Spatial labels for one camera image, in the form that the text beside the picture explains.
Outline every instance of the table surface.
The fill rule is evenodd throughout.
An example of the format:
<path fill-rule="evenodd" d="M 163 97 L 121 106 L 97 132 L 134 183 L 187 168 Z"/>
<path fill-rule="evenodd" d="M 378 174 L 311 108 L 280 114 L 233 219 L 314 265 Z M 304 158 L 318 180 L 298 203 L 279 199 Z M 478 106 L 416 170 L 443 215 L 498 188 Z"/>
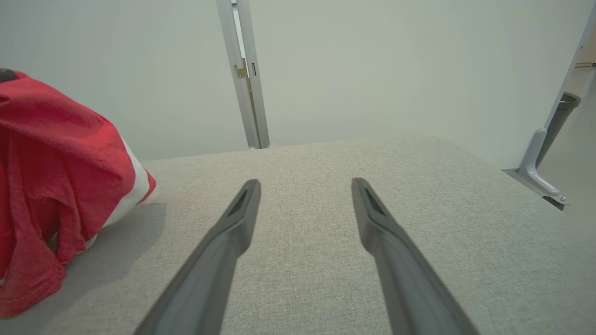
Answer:
<path fill-rule="evenodd" d="M 222 334 L 388 334 L 350 183 L 363 177 L 482 334 L 589 334 L 593 271 L 566 216 L 437 138 L 342 141 L 146 162 L 149 199 L 66 266 L 7 334 L 131 334 L 248 179 L 262 183 Z"/>

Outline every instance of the gray support leg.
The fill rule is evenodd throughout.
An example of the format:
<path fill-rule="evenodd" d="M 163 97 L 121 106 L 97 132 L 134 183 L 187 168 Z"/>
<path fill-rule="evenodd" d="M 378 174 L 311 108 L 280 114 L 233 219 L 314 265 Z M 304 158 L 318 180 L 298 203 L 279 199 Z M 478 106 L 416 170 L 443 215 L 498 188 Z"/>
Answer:
<path fill-rule="evenodd" d="M 521 166 L 517 174 L 519 174 L 523 179 L 529 181 L 532 185 L 544 192 L 556 202 L 560 204 L 569 204 L 569 198 L 563 196 L 558 188 L 549 183 L 546 179 L 538 174 L 538 171 L 536 171 L 536 159 L 538 159 L 538 154 L 540 153 L 540 149 L 542 148 L 542 143 L 544 143 L 544 138 L 546 135 L 547 130 L 544 128 L 538 129 L 534 133 L 534 136 L 530 141 L 530 146 L 528 147 L 526 155 L 521 161 Z"/>

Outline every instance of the red and white fabric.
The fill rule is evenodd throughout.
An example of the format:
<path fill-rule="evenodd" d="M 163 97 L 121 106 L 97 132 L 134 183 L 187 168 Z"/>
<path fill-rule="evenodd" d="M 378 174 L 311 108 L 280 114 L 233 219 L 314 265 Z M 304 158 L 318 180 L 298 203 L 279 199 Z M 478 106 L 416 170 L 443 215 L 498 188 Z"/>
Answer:
<path fill-rule="evenodd" d="M 106 118 L 17 74 L 0 82 L 2 318 L 55 293 L 64 264 L 155 188 Z"/>

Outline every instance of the gray bin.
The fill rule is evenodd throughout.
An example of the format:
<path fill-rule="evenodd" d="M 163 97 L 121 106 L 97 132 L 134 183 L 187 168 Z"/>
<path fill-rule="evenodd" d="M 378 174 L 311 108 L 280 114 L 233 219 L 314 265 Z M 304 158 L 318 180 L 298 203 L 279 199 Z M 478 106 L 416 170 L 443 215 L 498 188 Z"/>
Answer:
<path fill-rule="evenodd" d="M 552 142 L 554 142 L 555 137 L 557 137 L 558 132 L 563 127 L 565 120 L 571 112 L 579 106 L 579 103 L 582 101 L 580 97 L 575 94 L 571 94 L 569 92 L 564 92 L 563 97 L 561 97 L 561 101 L 557 106 L 557 111 L 555 111 L 555 115 L 552 117 L 551 123 L 548 125 L 547 129 L 547 137 L 544 139 L 544 143 L 542 144 L 542 148 L 540 149 L 540 153 L 538 154 L 538 159 L 536 160 L 536 167 L 542 163 L 542 159 L 544 155 L 547 154 L 548 149 L 551 147 Z"/>

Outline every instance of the white partition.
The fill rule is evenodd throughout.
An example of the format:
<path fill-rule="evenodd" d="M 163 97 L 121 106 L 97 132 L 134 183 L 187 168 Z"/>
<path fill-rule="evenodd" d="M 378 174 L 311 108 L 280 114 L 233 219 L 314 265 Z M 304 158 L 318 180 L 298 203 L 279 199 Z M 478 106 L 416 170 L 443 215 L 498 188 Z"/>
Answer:
<path fill-rule="evenodd" d="M 251 0 L 273 145 L 435 135 L 517 168 L 594 0 Z"/>
<path fill-rule="evenodd" d="M 104 115 L 139 159 L 248 149 L 215 0 L 0 7 L 0 67 Z"/>

